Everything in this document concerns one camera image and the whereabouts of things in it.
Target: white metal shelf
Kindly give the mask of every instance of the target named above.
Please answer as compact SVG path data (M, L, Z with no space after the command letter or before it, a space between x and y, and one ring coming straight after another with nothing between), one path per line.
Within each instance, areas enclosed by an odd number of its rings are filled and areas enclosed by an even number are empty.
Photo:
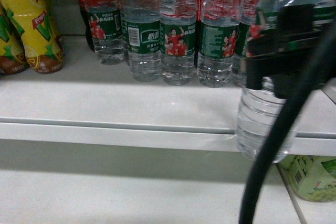
M237 151L241 89L133 80L125 62L98 63L84 36L67 36L64 68L0 79L0 139ZM336 106L316 91L299 119L294 154L333 155Z
M0 145L0 223L238 223L252 164L239 153ZM254 223L300 224L274 166Z

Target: plastic water bottle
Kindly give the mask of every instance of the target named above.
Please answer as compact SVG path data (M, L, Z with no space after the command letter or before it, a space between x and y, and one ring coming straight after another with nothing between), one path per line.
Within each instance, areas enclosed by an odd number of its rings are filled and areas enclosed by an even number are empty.
M125 22L125 16L124 16L124 2L123 0L118 0L118 8L120 12L120 20L121 20L121 36L124 42L125 46L125 61L129 65L130 59L128 56L128 44L127 44L127 28L126 28L126 22Z
M258 56L256 47L253 47L253 45L256 45L256 41L266 41L270 37L279 38L281 33L284 34L286 40L284 42L278 40L276 47L268 44L262 44L262 46L258 47L259 50L264 51L264 57L274 55L276 52L283 54L283 51L287 51L290 54L297 54L302 49L311 51L308 43L300 43L300 36L322 33L324 28L334 19L336 13L335 3L335 0L260 0L256 8L256 22L250 29L247 56ZM298 11L304 8L309 9L309 12ZM286 97L278 96L284 98L279 99L275 96L278 82L282 85L278 86L279 88L286 88L287 85L284 85L284 83L287 83L285 82L285 76L289 77L290 75L285 73L282 75L278 74L277 77L276 75L270 75L270 78L264 78L262 90L243 88L238 110L236 136L238 148L247 158L256 158L286 100ZM294 124L274 160L275 163L287 155L295 136L295 128Z
M243 0L204 0L197 74L201 84L218 88L231 76Z
M163 80L174 86L193 77L197 0L160 0Z
M238 39L232 65L232 82L242 87L245 82L245 75L240 70L240 60L246 57L246 43L249 36L250 26L254 23L256 6L259 0L244 0L244 10L238 28Z
M100 63L114 65L124 60L121 22L117 0L84 0Z
M161 74L160 0L123 0L132 76L141 82Z

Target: shelf surface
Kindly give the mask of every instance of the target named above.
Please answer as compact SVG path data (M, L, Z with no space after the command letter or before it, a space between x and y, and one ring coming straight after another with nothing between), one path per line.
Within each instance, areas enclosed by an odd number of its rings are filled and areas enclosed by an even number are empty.
M0 139L237 151L241 88L135 81L125 62L105 66L84 36L65 37L65 66L0 79ZM336 106L315 91L298 122L292 153L333 155Z
M230 152L36 141L0 145L0 223L238 223L251 167ZM300 224L275 166L254 223Z

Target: barcode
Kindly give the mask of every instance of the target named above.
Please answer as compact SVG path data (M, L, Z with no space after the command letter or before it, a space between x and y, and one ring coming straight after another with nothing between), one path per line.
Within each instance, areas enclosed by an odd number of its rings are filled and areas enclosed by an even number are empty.
M128 28L128 38L130 40L131 46L140 47L139 29L129 27Z
M117 28L117 30L121 29L121 22L120 22L120 16L119 15L115 15L114 16L114 20L115 20L115 26Z
M296 180L296 184L300 184L300 182L301 182L301 180L302 180L302 175L300 174L300 172L299 171L297 171L296 173L295 173L295 176L294 176L294 178L295 178L295 180Z

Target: green label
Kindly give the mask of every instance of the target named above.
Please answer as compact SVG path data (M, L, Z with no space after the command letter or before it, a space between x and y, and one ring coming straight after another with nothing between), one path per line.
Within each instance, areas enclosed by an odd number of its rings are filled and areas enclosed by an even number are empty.
M238 56L246 57L246 44L250 33L250 26L240 23L238 27L238 38L235 53Z
M237 33L238 26L218 27L201 23L201 54L213 59L233 56Z
M121 37L124 41L128 41L127 23L125 20L124 13L120 13L120 20L121 20Z
M9 42L9 35L12 34L12 26L10 25L9 21L6 19L5 15L2 13L0 14L0 39L5 41L6 43Z
M150 54L160 50L160 21L133 23L127 21L129 51Z
M320 31L324 24L333 22L336 14L336 6L314 8L313 30Z
M93 39L117 39L121 36L119 10L108 13L88 13Z
M160 23L161 53L174 56L193 55L195 53L196 24L185 26Z
M313 30L321 31L324 24L331 23L336 14L336 6L313 9ZM263 13L260 8L256 10L256 25L259 30L276 29L278 13Z

